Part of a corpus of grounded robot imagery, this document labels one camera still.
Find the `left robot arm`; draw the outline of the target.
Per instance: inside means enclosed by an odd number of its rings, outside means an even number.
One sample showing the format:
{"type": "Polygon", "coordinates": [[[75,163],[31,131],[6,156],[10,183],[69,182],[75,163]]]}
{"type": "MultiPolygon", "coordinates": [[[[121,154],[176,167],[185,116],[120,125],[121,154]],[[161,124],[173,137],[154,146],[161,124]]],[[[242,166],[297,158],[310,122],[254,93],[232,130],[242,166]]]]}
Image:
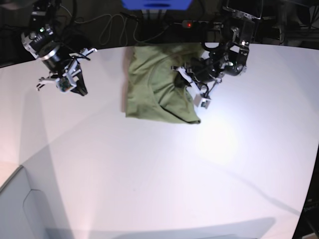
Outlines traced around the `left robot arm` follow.
{"type": "Polygon", "coordinates": [[[174,85],[178,88],[192,87],[208,99],[224,76],[239,76],[245,72],[249,45],[256,22],[262,17],[263,5],[262,0],[223,0],[219,16],[210,22],[218,27],[218,46],[207,47],[203,42],[201,46],[208,51],[208,58],[191,58],[182,67],[172,67],[179,73],[174,85]]]}

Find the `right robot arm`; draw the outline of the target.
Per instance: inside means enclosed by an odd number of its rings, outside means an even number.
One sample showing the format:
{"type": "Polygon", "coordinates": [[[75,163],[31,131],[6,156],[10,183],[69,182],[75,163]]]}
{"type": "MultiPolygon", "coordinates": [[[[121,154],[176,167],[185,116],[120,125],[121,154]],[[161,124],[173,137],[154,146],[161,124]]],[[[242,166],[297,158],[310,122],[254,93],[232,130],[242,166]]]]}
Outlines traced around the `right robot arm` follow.
{"type": "Polygon", "coordinates": [[[36,89],[54,84],[62,93],[88,94],[85,86],[81,60],[89,61],[89,55],[97,52],[90,41],[75,32],[77,1],[65,25],[57,19],[59,0],[37,0],[32,4],[28,29],[21,34],[21,43],[34,59],[39,59],[48,69],[48,77],[38,80],[36,89]]]}

